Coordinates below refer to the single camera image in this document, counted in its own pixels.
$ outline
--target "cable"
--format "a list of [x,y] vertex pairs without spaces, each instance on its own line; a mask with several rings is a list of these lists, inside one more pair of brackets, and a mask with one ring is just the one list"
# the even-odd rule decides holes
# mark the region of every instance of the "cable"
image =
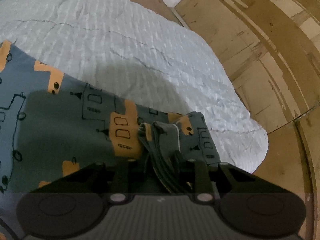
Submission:
[[16,233],[0,218],[0,226],[2,226],[13,238],[13,240],[20,240]]

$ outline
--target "wooden floor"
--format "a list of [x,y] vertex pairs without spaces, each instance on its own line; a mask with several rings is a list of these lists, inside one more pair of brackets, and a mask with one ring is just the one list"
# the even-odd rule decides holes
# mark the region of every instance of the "wooden floor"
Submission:
[[176,10],[268,132],[255,174],[299,195],[300,235],[320,239],[320,0],[182,0]]

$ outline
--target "bedsheet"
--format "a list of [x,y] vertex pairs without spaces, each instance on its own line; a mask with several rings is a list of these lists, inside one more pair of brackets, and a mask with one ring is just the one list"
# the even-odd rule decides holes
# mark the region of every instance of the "bedsheet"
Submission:
[[0,40],[62,72],[163,112],[201,112],[221,161],[253,172],[268,149],[196,33],[129,0],[0,0]]

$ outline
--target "bed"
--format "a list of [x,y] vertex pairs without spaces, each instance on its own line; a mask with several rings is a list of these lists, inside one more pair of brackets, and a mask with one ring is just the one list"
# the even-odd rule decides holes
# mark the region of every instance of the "bed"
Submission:
[[[139,105],[201,112],[221,161],[252,173],[266,156],[266,131],[250,118],[209,45],[137,3],[0,0],[4,40]],[[1,205],[6,201],[0,198]]]

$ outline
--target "screw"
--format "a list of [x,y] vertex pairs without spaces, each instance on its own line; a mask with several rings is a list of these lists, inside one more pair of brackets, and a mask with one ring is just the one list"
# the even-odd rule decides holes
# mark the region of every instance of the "screw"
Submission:
[[197,196],[197,199],[201,202],[208,202],[211,201],[213,199],[213,196],[211,194],[208,193],[201,193]]
[[123,202],[125,201],[126,196],[121,193],[115,193],[110,196],[110,200],[113,202]]

